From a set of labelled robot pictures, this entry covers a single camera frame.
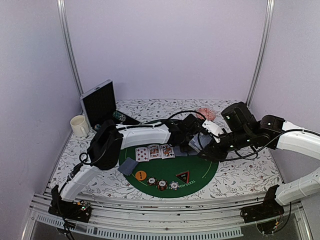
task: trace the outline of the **vent grille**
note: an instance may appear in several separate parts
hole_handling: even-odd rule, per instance
[[[64,222],[56,217],[37,213],[37,221],[56,228],[63,228]],[[86,234],[95,237],[108,238],[110,240],[223,240],[242,237],[240,227],[225,230],[196,232],[196,233],[137,233],[109,230],[102,227],[87,226],[86,231],[74,230],[75,233]]]

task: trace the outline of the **purple wall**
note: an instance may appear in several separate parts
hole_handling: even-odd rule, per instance
[[[68,0],[84,91],[110,78],[117,99],[245,101],[266,0]]]
[[[283,117],[320,132],[320,1],[276,1],[252,112]],[[272,153],[286,182],[320,166],[288,151]],[[303,199],[314,239],[320,236],[320,194]]]
[[[2,1],[0,29],[0,239],[17,240],[80,105],[56,1]]]

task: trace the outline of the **white patterned table surface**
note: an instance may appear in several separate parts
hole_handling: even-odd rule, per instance
[[[165,119],[181,110],[196,110],[211,108],[217,113],[214,120],[220,127],[228,130],[221,111],[236,101],[232,100],[194,100],[194,99],[151,99],[151,100],[120,100],[117,109],[141,122]],[[187,114],[177,116],[183,119]],[[79,163],[79,155],[87,150],[91,139],[88,137],[71,136],[66,148],[57,164],[49,187],[62,185],[71,169]],[[250,148],[239,151],[241,155],[250,153]],[[158,198],[145,194],[133,187],[118,171],[119,165],[95,177],[83,190],[82,194],[97,197],[122,198],[133,200],[200,200],[212,198],[226,198],[266,192],[271,186],[281,182],[278,170],[268,149],[261,151],[255,160],[233,160],[220,162],[217,172],[211,182],[204,188],[191,195],[180,198]]]

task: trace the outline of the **white mug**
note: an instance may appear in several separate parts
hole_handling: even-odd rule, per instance
[[[82,115],[73,117],[70,121],[70,125],[72,128],[73,134],[76,137],[86,137],[90,132],[90,128],[86,121],[86,118]]]

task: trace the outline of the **black triangle sign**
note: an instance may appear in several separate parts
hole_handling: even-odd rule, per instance
[[[189,171],[186,171],[186,172],[183,172],[183,173],[179,173],[177,175],[175,175],[178,179],[184,181],[186,184],[189,183],[189,176],[190,176],[190,172]]]

